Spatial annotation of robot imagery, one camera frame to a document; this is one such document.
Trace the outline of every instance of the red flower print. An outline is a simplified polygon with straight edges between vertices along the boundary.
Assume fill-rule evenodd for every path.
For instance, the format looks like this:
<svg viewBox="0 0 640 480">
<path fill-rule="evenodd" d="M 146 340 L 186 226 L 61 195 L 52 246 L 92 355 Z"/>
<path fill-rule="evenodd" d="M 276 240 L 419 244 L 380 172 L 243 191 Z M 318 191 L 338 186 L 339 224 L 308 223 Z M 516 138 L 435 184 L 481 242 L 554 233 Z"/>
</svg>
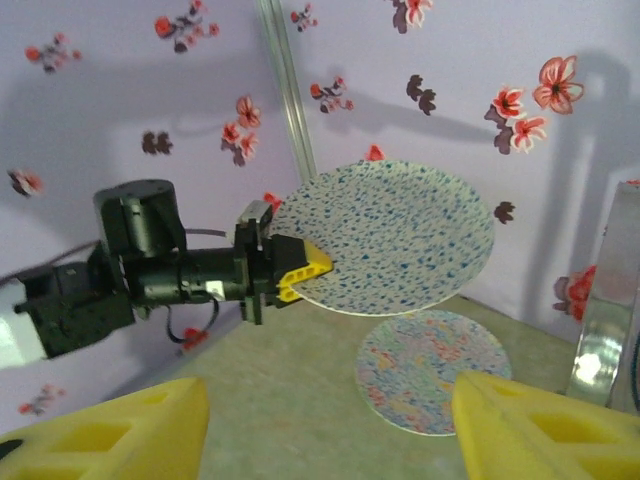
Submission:
<svg viewBox="0 0 640 480">
<path fill-rule="evenodd" d="M 169 17 L 159 17 L 156 19 L 155 23 L 156 35 L 159 37 L 166 37 L 167 35 L 171 35 L 173 33 L 173 27 L 171 25 L 171 20 Z"/>
<path fill-rule="evenodd" d="M 27 413 L 31 413 L 31 410 L 33 410 L 33 406 L 29 403 L 23 403 L 18 407 L 18 412 L 21 415 L 26 415 Z"/>
<path fill-rule="evenodd" d="M 27 47 L 24 49 L 24 55 L 30 62 L 37 62 L 40 60 L 40 50 L 36 47 Z"/>
<path fill-rule="evenodd" d="M 222 139 L 230 143 L 231 145 L 235 145 L 235 143 L 240 138 L 240 132 L 238 132 L 238 127 L 235 123 L 227 123 L 222 129 Z"/>
<path fill-rule="evenodd" d="M 583 272 L 560 277 L 554 285 L 554 291 L 556 298 L 561 300 L 561 303 L 554 304 L 553 308 L 563 311 L 581 322 L 595 275 L 596 266 L 591 265 Z"/>
<path fill-rule="evenodd" d="M 317 26 L 318 20 L 311 18 L 311 4 L 307 3 L 301 12 L 291 12 L 291 22 L 299 32 L 304 32 L 310 26 Z"/>
<path fill-rule="evenodd" d="M 273 213 L 276 213 L 282 205 L 282 200 L 275 194 L 271 192 L 267 192 L 264 194 L 263 200 L 267 203 L 271 204 L 271 208 L 273 209 Z"/>
<path fill-rule="evenodd" d="M 241 97 L 236 103 L 236 111 L 240 117 L 238 123 L 244 128 L 260 126 L 260 109 L 253 106 L 249 95 Z"/>
<path fill-rule="evenodd" d="M 533 139 L 544 140 L 547 134 L 543 130 L 547 120 L 543 117 L 532 117 L 530 119 L 518 120 L 513 126 L 513 136 L 511 146 L 525 153 L 529 153 L 533 148 Z"/>
<path fill-rule="evenodd" d="M 404 0 L 407 5 L 406 20 L 412 27 L 422 27 L 424 11 L 433 8 L 432 0 Z"/>
<path fill-rule="evenodd" d="M 20 195 L 32 197 L 40 195 L 44 190 L 42 179 L 29 170 L 10 170 L 11 186 Z"/>
<path fill-rule="evenodd" d="M 189 351 L 204 342 L 208 337 L 208 332 L 203 332 L 197 328 L 185 328 L 184 338 L 186 341 L 182 344 L 182 348 L 185 351 Z"/>
<path fill-rule="evenodd" d="M 503 118 L 522 118 L 525 116 L 524 107 L 520 99 L 524 89 L 504 87 L 498 92 L 492 104 Z"/>
<path fill-rule="evenodd" d="M 314 83 L 313 85 L 311 85 L 311 87 L 309 88 L 309 91 L 311 92 L 311 96 L 313 98 L 321 98 L 324 93 L 322 92 L 322 89 L 320 88 L 320 85 L 318 85 L 317 83 Z"/>
<path fill-rule="evenodd" d="M 367 152 L 367 154 L 364 156 L 364 159 L 367 162 L 379 162 L 380 160 L 384 160 L 386 157 L 384 155 L 384 152 L 380 149 L 380 147 L 378 145 L 371 145 L 371 147 L 369 148 L 369 151 Z"/>
<path fill-rule="evenodd" d="M 250 132 L 238 142 L 240 151 L 242 152 L 242 158 L 250 160 L 256 153 L 255 146 L 258 144 L 258 138 L 254 132 Z"/>
<path fill-rule="evenodd" d="M 533 92 L 533 98 L 541 108 L 550 107 L 561 115 L 573 113 L 572 103 L 584 94 L 582 84 L 571 82 L 576 75 L 576 60 L 575 55 L 564 60 L 554 57 L 543 65 L 540 86 Z"/>
</svg>

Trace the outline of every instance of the reflective metal object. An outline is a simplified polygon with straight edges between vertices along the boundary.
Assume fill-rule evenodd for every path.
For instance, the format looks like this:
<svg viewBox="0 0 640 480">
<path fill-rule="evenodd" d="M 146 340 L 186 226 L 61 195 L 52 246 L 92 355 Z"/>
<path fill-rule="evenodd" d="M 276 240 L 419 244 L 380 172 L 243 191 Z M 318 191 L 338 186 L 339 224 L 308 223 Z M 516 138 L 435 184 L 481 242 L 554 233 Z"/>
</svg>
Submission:
<svg viewBox="0 0 640 480">
<path fill-rule="evenodd" d="M 640 334 L 640 187 L 620 183 L 600 248 L 596 274 L 566 395 L 638 414 L 632 388 Z"/>
</svg>

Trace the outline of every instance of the blue speckled plate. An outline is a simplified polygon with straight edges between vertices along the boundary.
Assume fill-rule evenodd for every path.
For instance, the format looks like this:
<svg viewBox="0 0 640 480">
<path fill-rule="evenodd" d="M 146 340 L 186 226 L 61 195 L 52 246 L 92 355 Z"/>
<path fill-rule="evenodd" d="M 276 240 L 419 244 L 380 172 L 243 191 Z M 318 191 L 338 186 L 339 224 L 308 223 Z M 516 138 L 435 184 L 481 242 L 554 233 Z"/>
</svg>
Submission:
<svg viewBox="0 0 640 480">
<path fill-rule="evenodd" d="M 369 162 L 321 174 L 289 196 L 271 233 L 311 241 L 334 270 L 293 289 L 341 313 L 386 316 L 455 295 L 485 266 L 491 212 L 461 178 L 419 164 Z"/>
</svg>

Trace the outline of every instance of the wall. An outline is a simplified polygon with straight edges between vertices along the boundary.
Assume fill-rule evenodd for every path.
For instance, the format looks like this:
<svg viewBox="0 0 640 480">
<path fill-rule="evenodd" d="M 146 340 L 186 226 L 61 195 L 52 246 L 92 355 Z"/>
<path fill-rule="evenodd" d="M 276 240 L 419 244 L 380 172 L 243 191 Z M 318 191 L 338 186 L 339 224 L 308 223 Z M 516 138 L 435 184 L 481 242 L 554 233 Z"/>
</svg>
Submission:
<svg viewBox="0 0 640 480">
<path fill-rule="evenodd" d="M 575 340 L 589 277 L 574 275 L 568 302 L 556 280 L 594 261 L 614 186 L 640 178 L 640 4 L 281 6 L 318 171 L 382 152 L 460 175 L 501 219 L 463 293 Z M 514 108 L 491 111 L 505 86 Z"/>
<path fill-rule="evenodd" d="M 254 2 L 193 5 L 198 11 L 187 19 L 201 17 L 202 34 L 187 29 L 183 40 L 195 44 L 176 53 L 176 42 L 159 33 L 188 14 L 188 0 L 2 3 L 0 161 L 13 178 L 3 173 L 0 186 L 0 272 L 96 239 L 93 194 L 128 180 L 172 181 L 186 227 L 223 230 L 233 229 L 245 206 L 265 192 L 285 196 L 297 188 Z M 64 34 L 58 45 L 57 33 Z M 221 149 L 221 137 L 247 95 L 260 110 L 259 126 L 255 115 L 245 115 L 259 143 L 239 166 L 241 155 Z M 146 132 L 155 136 L 145 142 Z M 228 245 L 189 240 L 192 248 Z M 176 334 L 202 328 L 210 308 L 176 308 Z M 175 359 L 164 315 L 158 311 L 152 321 L 60 360 L 0 371 L 0 431 L 101 401 Z"/>
</svg>

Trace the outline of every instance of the table surface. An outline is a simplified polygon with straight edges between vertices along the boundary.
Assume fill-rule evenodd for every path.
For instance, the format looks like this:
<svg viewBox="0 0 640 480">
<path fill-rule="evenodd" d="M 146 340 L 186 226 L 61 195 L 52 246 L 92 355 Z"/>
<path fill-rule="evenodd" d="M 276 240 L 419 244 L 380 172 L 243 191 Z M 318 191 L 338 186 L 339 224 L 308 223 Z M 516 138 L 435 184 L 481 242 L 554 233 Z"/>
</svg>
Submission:
<svg viewBox="0 0 640 480">
<path fill-rule="evenodd" d="M 513 379 L 564 389 L 575 346 L 460 297 L 438 305 L 489 329 Z M 396 428 L 365 403 L 354 380 L 363 338 L 384 318 L 299 302 L 265 310 L 168 378 L 205 379 L 211 418 L 201 479 L 466 479 L 455 436 Z"/>
</svg>

